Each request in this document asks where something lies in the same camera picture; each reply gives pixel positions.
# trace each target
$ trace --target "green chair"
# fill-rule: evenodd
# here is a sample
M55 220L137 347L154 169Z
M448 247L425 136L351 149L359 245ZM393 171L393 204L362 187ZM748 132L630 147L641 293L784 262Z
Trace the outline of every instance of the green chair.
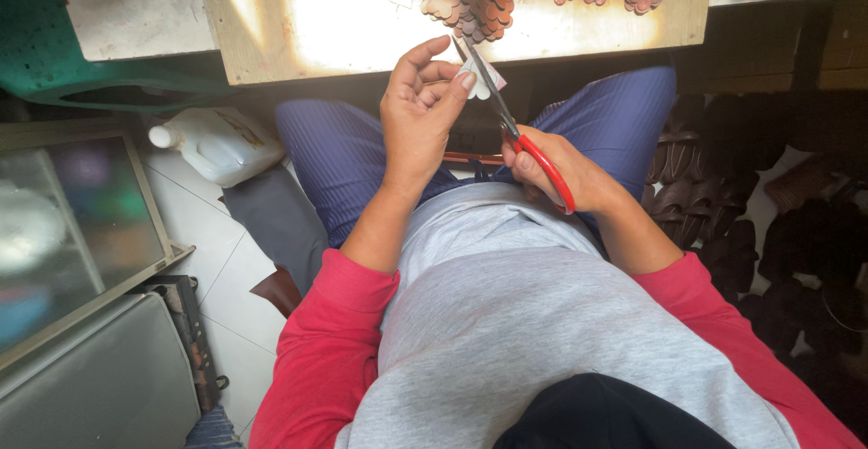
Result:
M238 91L216 53L85 61L65 0L0 0L0 87L36 103L150 113Z

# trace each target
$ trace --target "blue striped pants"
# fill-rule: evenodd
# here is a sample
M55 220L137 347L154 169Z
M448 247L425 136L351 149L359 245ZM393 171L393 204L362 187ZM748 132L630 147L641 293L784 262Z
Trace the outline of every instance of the blue striped pants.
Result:
M639 200L674 100L675 70L646 67L594 81L570 99L549 105L530 125L566 137ZM275 112L298 182L328 232L329 245L338 247L383 179L380 122L346 103L321 99L285 101ZM491 180L515 182L505 166ZM474 178L459 180L441 166L419 204L472 182ZM596 230L589 215L580 217Z

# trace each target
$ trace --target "red sleeve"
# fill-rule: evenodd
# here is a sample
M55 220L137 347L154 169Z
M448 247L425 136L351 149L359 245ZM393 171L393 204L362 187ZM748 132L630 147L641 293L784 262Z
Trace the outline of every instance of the red sleeve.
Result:
M802 449L864 446L772 351L757 339L751 323L724 301L693 253L666 269L633 279L667 312L729 358L756 394L787 418Z
M250 447L334 446L377 378L379 325L399 274L373 271L336 249L289 316L277 345L274 381L250 433Z

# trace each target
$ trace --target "blue mat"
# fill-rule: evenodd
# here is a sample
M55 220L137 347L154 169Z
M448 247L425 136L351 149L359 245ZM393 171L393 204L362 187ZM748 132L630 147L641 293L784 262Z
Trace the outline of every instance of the blue mat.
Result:
M202 415L187 435L187 443L181 449L227 449L228 447L244 447L235 432L232 423L226 417L223 406Z

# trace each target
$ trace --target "right hand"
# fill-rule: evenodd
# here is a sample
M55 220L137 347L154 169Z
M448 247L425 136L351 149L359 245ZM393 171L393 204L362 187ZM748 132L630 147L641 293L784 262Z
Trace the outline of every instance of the right hand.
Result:
M581 155L564 137L525 125L519 125L518 132L527 135L555 163L573 194L577 212L604 212L607 208L616 206L619 199L623 199L626 192L624 187L592 160ZM512 170L515 180L524 184L525 194L529 199L537 199L545 193L552 201L563 206L563 200L554 183L537 160L525 151L516 154L509 142L501 145L501 151L504 154L504 163Z

